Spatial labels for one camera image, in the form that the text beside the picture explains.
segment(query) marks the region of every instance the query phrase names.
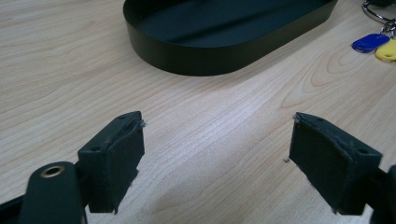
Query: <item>wooden table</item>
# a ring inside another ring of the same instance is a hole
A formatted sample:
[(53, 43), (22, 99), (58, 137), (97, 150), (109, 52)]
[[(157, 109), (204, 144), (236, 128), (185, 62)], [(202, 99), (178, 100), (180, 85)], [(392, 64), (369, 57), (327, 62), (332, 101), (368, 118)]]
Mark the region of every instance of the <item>wooden table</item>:
[(319, 27), (217, 77), (143, 62), (122, 4), (0, 2), (0, 203), (23, 194), (35, 169), (77, 161), (113, 118), (140, 110), (140, 174), (116, 216), (88, 213), (90, 223), (368, 223), (369, 207), (333, 214), (284, 162), (300, 111), (376, 148), (382, 169), (396, 163), (395, 63), (350, 47), (381, 27), (361, 1), (339, 1)]

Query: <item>black plastic part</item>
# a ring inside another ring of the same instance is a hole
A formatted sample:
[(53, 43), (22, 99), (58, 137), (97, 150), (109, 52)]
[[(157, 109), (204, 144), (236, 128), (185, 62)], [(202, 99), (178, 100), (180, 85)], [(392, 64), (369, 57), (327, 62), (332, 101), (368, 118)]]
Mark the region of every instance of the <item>black plastic part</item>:
[(19, 223), (86, 223), (73, 163), (48, 164), (30, 176)]
[(361, 215), (370, 201), (382, 154), (329, 121), (297, 113), (290, 158), (320, 195), (342, 215)]
[(387, 182), (386, 182), (386, 189), (387, 189), (387, 197), (389, 204), (389, 211), (392, 213), (392, 220), (393, 223), (396, 222), (396, 165), (390, 167), (388, 175), (387, 175)]
[(369, 189), (367, 196), (367, 203), (374, 209), (373, 215), (370, 219), (371, 224), (392, 224), (394, 223), (392, 213), (389, 209), (387, 186), (388, 174), (378, 169), (376, 174), (372, 175), (368, 180), (362, 184)]
[(89, 174), (81, 191), (88, 191), (92, 213), (111, 213), (118, 207), (144, 155), (144, 122), (140, 112), (121, 115), (78, 151), (79, 177)]
[(78, 178), (79, 191), (81, 192), (81, 202), (85, 207), (93, 197), (91, 174), (89, 172), (84, 172), (84, 170), (81, 168), (80, 161), (75, 164), (75, 170)]
[(236, 71), (325, 22), (336, 0), (126, 0), (136, 53), (188, 76)]
[(378, 7), (388, 7), (395, 3), (395, 0), (370, 0), (371, 5), (378, 6)]
[(0, 223), (14, 224), (18, 223), (19, 215), (22, 208), (23, 196), (12, 199), (6, 203), (0, 204)]

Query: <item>black tray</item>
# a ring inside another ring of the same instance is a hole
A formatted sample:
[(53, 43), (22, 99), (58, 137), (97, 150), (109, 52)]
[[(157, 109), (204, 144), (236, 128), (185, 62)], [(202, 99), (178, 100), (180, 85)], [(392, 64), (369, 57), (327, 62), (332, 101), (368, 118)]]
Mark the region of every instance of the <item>black tray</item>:
[(126, 0), (134, 50), (162, 70), (238, 70), (326, 21), (337, 0)]

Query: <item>keychain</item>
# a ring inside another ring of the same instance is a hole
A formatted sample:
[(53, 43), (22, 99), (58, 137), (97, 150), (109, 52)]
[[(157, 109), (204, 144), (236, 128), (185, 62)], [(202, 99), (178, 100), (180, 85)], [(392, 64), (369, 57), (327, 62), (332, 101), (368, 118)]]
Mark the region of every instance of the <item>keychain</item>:
[(383, 61), (396, 61), (396, 39), (395, 30), (396, 30), (396, 21), (392, 23), (388, 23), (387, 32), (389, 32), (389, 42), (381, 47), (379, 47), (375, 52), (375, 57)]
[(376, 5), (381, 7), (390, 6), (394, 1), (386, 1), (386, 3), (382, 4), (383, 1), (378, 0), (366, 0), (361, 7), (363, 10), (374, 16), (376, 19), (380, 19), (381, 22), (384, 23), (381, 28), (380, 34), (370, 34), (367, 35), (355, 42), (352, 43), (352, 48), (361, 53), (369, 53), (375, 50), (375, 56), (378, 59), (384, 61), (395, 61), (396, 60), (396, 40), (395, 37), (395, 29), (396, 29), (396, 20), (388, 19), (382, 17), (375, 12), (373, 12), (369, 6)]

